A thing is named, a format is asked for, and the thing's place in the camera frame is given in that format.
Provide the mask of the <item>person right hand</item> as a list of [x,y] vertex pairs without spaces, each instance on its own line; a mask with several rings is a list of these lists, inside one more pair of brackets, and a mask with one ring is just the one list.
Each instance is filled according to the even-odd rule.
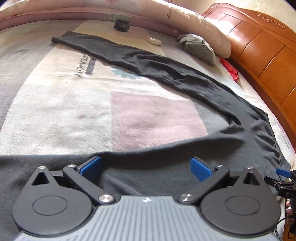
[[293,225],[295,219],[293,218],[293,216],[295,216],[295,211],[291,208],[290,206],[290,199],[287,199],[286,201],[286,217],[287,218],[287,225],[290,227],[291,225]]

